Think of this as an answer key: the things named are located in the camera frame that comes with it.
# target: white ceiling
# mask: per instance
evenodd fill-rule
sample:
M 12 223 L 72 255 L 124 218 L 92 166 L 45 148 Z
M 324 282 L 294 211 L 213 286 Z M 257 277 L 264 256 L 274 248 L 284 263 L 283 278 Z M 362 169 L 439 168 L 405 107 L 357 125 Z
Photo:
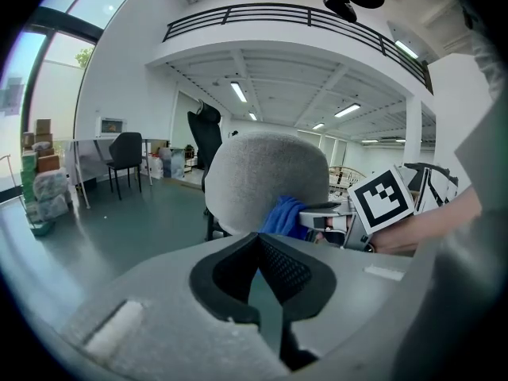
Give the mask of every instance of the white ceiling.
M 433 62 L 460 52 L 471 54 L 469 31 L 457 0 L 387 0 L 384 12 L 395 40 Z
M 471 53 L 468 30 L 457 0 L 387 0 L 383 12 L 392 37 L 433 62 L 451 52 Z M 289 52 L 214 52 L 170 63 L 174 69 L 219 101 L 234 118 L 260 120 L 311 129 L 352 140 L 404 138 L 404 97 L 382 81 L 346 70 L 312 56 Z M 231 89 L 238 81 L 248 103 Z M 336 118 L 339 110 L 358 102 L 361 108 Z M 424 109 L 424 144 L 433 145 L 436 122 Z
M 272 50 L 212 52 L 171 62 L 192 83 L 221 103 L 234 118 L 312 129 L 360 141 L 365 138 L 405 138 L 403 96 L 383 82 L 337 62 Z M 242 103 L 230 83 L 237 81 L 248 103 Z M 353 103 L 360 109 L 334 117 Z M 435 117 L 424 110 L 423 141 L 436 139 Z
M 390 0 L 385 14 L 394 39 L 410 46 L 429 62 L 453 52 L 471 54 L 469 30 L 458 0 Z M 407 24 L 404 26 L 400 16 Z

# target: gray chair backrest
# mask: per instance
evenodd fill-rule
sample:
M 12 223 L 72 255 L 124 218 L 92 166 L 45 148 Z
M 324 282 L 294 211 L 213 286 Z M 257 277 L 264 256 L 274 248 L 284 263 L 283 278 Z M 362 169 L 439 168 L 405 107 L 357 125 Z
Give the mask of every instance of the gray chair backrest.
M 218 149 L 206 177 L 206 206 L 231 234 L 261 229 L 279 196 L 328 202 L 328 163 L 322 151 L 294 136 L 245 133 Z
M 142 160 L 143 139 L 139 133 L 122 133 L 110 145 L 116 169 L 136 167 Z

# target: tree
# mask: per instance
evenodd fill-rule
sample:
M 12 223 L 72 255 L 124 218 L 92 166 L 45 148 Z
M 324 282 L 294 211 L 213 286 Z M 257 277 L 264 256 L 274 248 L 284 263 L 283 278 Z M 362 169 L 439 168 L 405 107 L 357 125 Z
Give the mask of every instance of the tree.
M 87 67 L 88 61 L 90 60 L 90 55 L 94 51 L 93 48 L 83 48 L 79 51 L 79 54 L 75 56 L 76 60 L 80 67 Z

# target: white table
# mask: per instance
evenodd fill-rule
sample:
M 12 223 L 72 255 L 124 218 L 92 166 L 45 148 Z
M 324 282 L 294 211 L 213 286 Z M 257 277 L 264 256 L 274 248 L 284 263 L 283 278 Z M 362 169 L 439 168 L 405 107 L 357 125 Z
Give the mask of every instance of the white table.
M 99 141 L 107 141 L 107 140 L 114 141 L 115 138 L 116 137 L 97 137 L 97 138 L 92 138 L 92 139 L 87 139 L 87 140 L 69 140 L 73 146 L 76 173 L 77 173 L 77 177 L 78 177 L 78 182 L 81 185 L 81 190 L 83 191 L 83 197 L 85 198 L 85 203 L 87 204 L 87 209 L 90 209 L 90 203 L 88 202 L 87 191 L 85 190 L 85 184 L 83 182 L 83 172 L 81 171 L 81 161 L 79 160 L 79 143 L 84 142 L 84 141 L 93 141 L 99 158 L 101 159 L 101 161 L 104 164 L 106 164 L 106 161 L 104 159 L 102 151 L 98 145 L 98 142 Z M 146 152 L 145 155 L 143 156 L 143 158 L 146 159 L 147 166 L 148 166 L 148 157 L 149 157 L 149 155 L 148 155 L 148 140 L 156 140 L 156 139 L 143 138 L 144 150 Z M 152 176 L 150 174 L 150 167 L 147 167 L 147 170 L 148 170 L 148 179 L 150 180 L 150 186 L 153 186 Z

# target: desk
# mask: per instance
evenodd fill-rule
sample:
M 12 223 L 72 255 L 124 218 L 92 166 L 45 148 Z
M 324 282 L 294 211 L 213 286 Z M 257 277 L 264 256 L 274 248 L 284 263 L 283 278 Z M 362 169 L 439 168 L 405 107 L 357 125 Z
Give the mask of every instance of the desk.
M 76 174 L 77 174 L 77 182 L 79 183 L 79 185 L 81 185 L 81 189 L 83 191 L 83 197 L 85 198 L 85 203 L 87 204 L 87 209 L 90 209 L 90 203 L 88 202 L 87 191 L 85 190 L 85 185 L 84 185 L 83 170 L 81 168 L 81 159 L 80 159 L 80 153 L 79 153 L 79 143 L 93 141 L 95 150 L 97 151 L 101 162 L 106 167 L 106 160 L 104 159 L 104 155 L 102 154 L 102 150 L 100 148 L 99 142 L 104 142 L 104 141 L 113 142 L 115 138 L 116 137 L 97 137 L 97 138 L 92 138 L 92 139 L 88 139 L 88 140 L 69 140 L 69 142 L 71 143 L 71 146 L 72 146 L 72 151 L 74 152 L 74 167 L 75 167 Z M 155 139 L 143 138 L 144 150 L 145 150 L 143 159 L 146 159 L 147 165 L 148 165 L 148 155 L 149 155 L 148 140 L 155 140 Z M 148 169 L 148 179 L 150 181 L 150 186 L 152 186 L 153 183 L 152 183 L 152 176 L 150 174 L 150 168 L 147 168 L 147 169 Z

